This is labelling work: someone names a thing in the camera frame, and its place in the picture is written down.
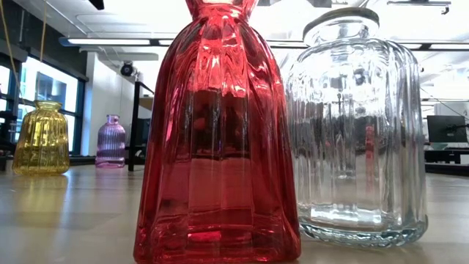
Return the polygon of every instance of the vase neck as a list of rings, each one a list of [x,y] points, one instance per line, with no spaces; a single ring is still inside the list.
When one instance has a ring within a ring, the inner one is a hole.
[[[186,0],[192,18],[209,17],[213,15],[230,15],[232,17],[249,19],[252,10],[259,0]]]
[[[59,111],[59,109],[62,107],[61,103],[45,100],[36,100],[34,104],[37,109],[49,111]]]
[[[367,39],[377,33],[379,21],[371,10],[357,7],[343,10],[331,11],[308,24],[303,33],[305,44],[314,46],[335,40]]]
[[[116,114],[108,114],[108,124],[115,125],[119,124],[119,116]]]

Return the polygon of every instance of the shelf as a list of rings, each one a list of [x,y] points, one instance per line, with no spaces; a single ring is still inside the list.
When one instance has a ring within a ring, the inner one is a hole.
[[[152,111],[153,107],[153,97],[140,98],[139,105]]]

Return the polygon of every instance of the table surface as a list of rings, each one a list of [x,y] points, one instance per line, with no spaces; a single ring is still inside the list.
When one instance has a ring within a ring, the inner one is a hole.
[[[142,175],[93,166],[65,176],[1,173],[0,263],[134,263]],[[304,241],[294,263],[469,263],[469,177],[427,179],[429,229],[418,243],[355,249]]]

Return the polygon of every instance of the ceiling light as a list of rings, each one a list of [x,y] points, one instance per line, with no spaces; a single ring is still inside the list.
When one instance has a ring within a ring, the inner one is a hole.
[[[158,42],[159,42],[160,45],[162,45],[162,46],[170,46],[170,45],[173,43],[172,40],[159,40]]]
[[[389,5],[403,6],[429,6],[429,7],[445,7],[451,4],[451,1],[388,1]]]
[[[59,39],[60,43],[64,46],[74,45],[150,45],[150,40],[142,39],[100,39],[100,38],[65,38]]]
[[[469,43],[468,44],[433,44],[430,47],[430,50],[469,50]]]
[[[422,45],[421,44],[402,44],[405,48],[408,48],[410,50],[418,50]]]

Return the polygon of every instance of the purple glass vase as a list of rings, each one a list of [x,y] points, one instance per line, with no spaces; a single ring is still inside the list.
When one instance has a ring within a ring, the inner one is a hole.
[[[119,116],[108,114],[108,122],[97,132],[96,167],[122,168],[125,165],[125,130]]]

